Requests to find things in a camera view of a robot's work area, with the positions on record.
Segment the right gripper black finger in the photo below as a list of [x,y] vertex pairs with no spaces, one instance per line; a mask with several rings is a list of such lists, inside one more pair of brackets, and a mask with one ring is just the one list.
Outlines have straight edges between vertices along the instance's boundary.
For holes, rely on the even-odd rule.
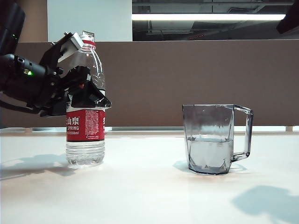
[[299,4],[293,3],[285,14],[285,17],[278,23],[276,30],[280,33],[289,32],[299,26]]

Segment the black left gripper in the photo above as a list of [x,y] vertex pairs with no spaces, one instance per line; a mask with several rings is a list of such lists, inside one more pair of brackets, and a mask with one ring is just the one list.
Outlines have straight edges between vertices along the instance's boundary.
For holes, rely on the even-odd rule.
[[110,100],[100,90],[105,90],[105,75],[92,74],[86,66],[76,66],[64,77],[46,82],[43,92],[31,103],[33,114],[41,117],[62,116],[66,114],[67,104],[71,101],[74,108],[111,108]]

